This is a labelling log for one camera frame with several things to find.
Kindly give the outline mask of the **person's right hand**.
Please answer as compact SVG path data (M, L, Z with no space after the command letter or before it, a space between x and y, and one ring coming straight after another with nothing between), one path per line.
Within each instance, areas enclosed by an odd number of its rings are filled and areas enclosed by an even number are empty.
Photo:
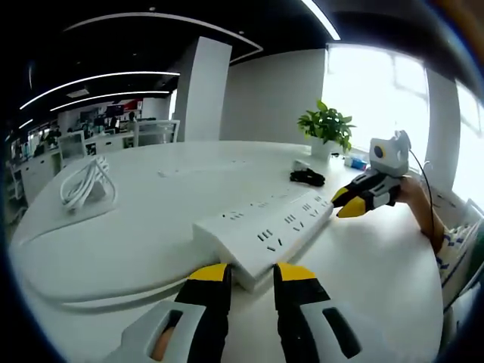
M400 178L400 191L396 201L410 206L419 201L421 192L419 182L411 176L404 175Z

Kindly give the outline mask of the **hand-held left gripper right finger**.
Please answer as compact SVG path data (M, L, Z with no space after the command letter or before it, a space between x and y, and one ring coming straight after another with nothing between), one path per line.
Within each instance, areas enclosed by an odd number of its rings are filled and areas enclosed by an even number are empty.
M349 362L362 345L341 308L315 273L300 265L273 265L278 334L286 362Z

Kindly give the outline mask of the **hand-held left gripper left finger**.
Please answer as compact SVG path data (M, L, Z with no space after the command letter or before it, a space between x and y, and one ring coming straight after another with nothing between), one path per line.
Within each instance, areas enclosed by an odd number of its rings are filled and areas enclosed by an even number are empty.
M168 333L162 362L220 362L231 308L231 266L200 268L173 301L163 300L122 333L104 362L156 362L155 345Z

